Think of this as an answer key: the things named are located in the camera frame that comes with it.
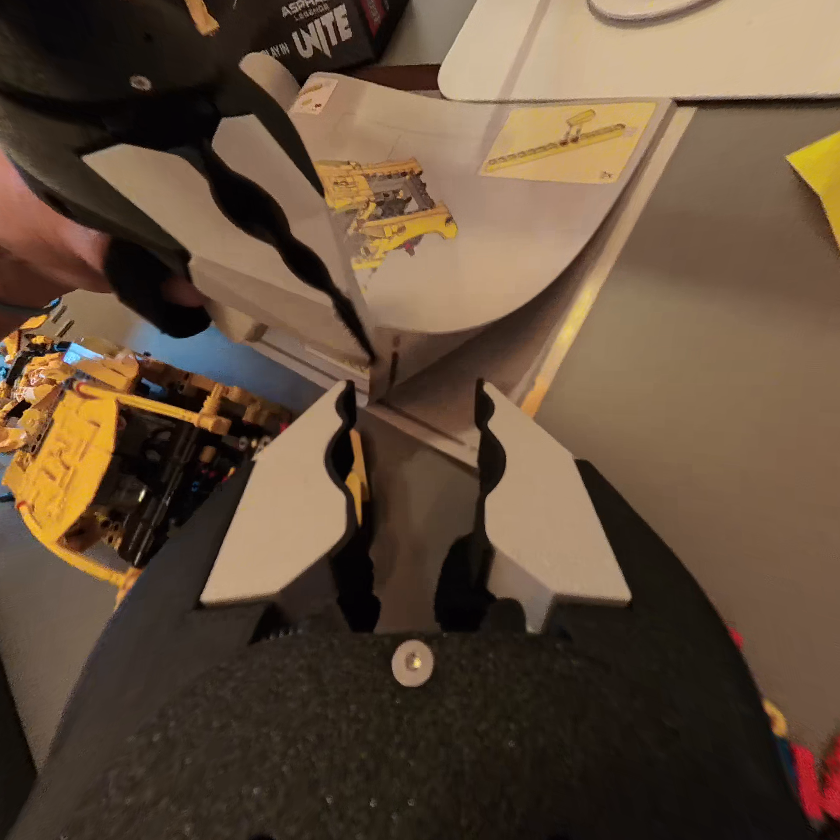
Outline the white stand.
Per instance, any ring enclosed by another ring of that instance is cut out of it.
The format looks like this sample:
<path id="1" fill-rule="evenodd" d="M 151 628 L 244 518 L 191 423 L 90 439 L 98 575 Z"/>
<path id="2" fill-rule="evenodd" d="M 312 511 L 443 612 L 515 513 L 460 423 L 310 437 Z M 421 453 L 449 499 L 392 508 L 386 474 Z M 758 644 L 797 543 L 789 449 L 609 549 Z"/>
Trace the white stand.
<path id="1" fill-rule="evenodd" d="M 706 2 L 646 25 L 587 2 L 476 2 L 437 76 L 450 100 L 826 100 L 839 3 Z"/>

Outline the yellow brick car model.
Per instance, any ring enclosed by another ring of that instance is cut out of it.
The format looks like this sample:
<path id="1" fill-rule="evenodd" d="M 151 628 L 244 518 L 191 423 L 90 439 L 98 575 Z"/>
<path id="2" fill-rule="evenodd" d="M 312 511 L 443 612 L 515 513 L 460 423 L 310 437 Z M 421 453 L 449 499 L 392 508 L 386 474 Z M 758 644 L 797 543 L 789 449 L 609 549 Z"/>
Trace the yellow brick car model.
<path id="1" fill-rule="evenodd" d="M 18 515 L 119 599 L 179 538 L 208 555 L 201 606 L 255 457 L 300 415 L 108 343 L 69 343 L 65 361 L 73 375 L 10 453 L 3 483 Z"/>

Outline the yellow sticky note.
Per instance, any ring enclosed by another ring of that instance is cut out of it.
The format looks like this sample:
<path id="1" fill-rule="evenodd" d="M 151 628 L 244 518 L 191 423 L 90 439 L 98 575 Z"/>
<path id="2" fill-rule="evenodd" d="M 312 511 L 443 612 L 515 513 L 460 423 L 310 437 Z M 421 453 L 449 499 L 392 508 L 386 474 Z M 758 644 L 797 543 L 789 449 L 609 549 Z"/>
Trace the yellow sticky note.
<path id="1" fill-rule="evenodd" d="M 839 246 L 839 132 L 787 154 L 785 159 L 820 200 Z"/>

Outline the instruction booklet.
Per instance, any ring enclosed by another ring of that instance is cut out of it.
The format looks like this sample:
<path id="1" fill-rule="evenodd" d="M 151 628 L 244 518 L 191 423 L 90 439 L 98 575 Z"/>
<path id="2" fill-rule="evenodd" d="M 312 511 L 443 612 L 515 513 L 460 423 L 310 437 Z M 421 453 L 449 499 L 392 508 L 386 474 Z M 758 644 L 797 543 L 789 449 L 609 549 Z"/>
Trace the instruction booklet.
<path id="1" fill-rule="evenodd" d="M 299 85 L 262 53 L 240 67 L 307 146 L 379 362 L 310 339 L 302 316 L 289 328 L 217 306 L 219 330 L 323 387 L 354 378 L 374 415 L 474 464 L 475 380 L 536 412 L 577 264 L 624 209 L 675 103 L 472 103 L 333 73 Z"/>

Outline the large pile of brick pins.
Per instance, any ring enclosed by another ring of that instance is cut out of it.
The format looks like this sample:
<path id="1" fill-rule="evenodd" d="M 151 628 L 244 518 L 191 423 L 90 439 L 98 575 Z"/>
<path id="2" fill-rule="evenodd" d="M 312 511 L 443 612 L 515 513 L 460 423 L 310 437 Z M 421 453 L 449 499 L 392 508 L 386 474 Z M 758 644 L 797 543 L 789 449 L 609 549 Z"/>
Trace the large pile of brick pins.
<path id="1" fill-rule="evenodd" d="M 736 650 L 729 658 L 738 662 L 738 735 L 749 756 L 751 780 L 783 824 L 799 824 L 792 835 L 809 831 L 812 838 L 838 838 L 838 733 L 821 752 L 796 741 L 781 709 L 761 697 L 742 635 L 730 623 L 725 626 Z"/>

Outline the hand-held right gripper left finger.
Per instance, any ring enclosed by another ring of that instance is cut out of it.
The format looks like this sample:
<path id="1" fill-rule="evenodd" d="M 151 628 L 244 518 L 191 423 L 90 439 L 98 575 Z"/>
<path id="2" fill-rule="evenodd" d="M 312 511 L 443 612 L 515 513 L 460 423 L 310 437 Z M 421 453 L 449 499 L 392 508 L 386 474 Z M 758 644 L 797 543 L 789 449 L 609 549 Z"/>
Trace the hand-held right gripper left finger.
<path id="1" fill-rule="evenodd" d="M 351 381 L 340 381 L 255 457 L 200 597 L 203 607 L 273 605 L 295 626 L 336 612 L 370 633 L 371 487 Z"/>

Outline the grey desk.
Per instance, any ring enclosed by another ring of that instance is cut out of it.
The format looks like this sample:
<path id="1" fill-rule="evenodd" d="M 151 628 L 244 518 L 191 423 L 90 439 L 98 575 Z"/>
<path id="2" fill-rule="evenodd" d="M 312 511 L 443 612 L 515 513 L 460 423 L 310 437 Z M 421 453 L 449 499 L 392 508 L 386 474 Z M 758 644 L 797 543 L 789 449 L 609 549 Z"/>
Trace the grey desk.
<path id="1" fill-rule="evenodd" d="M 678 110 L 687 125 L 637 220 L 607 233 L 586 319 L 539 424 L 593 463 L 739 632 L 792 740 L 838 731 L 838 250 L 785 156 L 838 129 L 832 106 Z M 170 341 L 116 301 L 70 297 L 78 329 L 308 407 L 319 389 L 215 331 Z M 434 628 L 443 553 L 476 500 L 471 469 L 360 419 L 381 504 L 378 630 Z M 2 506 L 2 658 L 46 760 L 108 621 L 112 588 L 67 567 Z"/>

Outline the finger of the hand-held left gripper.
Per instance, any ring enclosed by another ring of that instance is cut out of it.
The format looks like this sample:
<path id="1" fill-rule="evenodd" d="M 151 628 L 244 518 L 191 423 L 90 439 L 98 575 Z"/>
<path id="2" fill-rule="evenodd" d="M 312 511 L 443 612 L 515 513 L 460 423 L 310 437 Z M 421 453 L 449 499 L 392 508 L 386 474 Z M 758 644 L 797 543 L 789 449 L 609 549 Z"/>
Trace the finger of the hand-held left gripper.
<path id="1" fill-rule="evenodd" d="M 119 144 L 85 163 L 188 254 L 188 271 L 220 329 L 238 340 L 275 329 L 330 359 L 375 361 L 360 289 L 334 225 L 283 152 L 280 178 L 303 211 L 291 224 L 275 197 L 227 166 L 214 147 L 163 152 Z"/>
<path id="2" fill-rule="evenodd" d="M 196 147 L 224 219 L 245 236 L 225 258 L 234 305 L 257 320 L 347 360 L 375 360 L 373 327 L 340 226 L 304 167 L 254 115 L 221 119 Z"/>

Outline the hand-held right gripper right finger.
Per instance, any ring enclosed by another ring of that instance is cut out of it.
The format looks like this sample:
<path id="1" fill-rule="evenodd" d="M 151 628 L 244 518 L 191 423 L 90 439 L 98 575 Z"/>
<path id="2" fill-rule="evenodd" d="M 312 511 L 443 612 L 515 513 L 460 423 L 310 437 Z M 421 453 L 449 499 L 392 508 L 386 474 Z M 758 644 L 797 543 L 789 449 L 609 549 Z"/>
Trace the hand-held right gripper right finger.
<path id="1" fill-rule="evenodd" d="M 445 633 L 543 634 L 560 606 L 625 608 L 632 594 L 572 454 L 479 380 L 478 496 L 434 596 Z"/>

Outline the dark toy set box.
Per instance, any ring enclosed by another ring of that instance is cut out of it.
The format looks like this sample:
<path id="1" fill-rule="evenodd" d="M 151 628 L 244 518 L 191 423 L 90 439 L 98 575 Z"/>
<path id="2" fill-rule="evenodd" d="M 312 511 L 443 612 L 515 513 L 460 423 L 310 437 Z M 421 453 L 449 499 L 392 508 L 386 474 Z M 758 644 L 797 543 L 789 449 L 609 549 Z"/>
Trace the dark toy set box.
<path id="1" fill-rule="evenodd" d="M 365 67 L 381 58 L 408 1 L 272 2 L 252 52 L 281 63 L 298 81 L 316 72 Z"/>

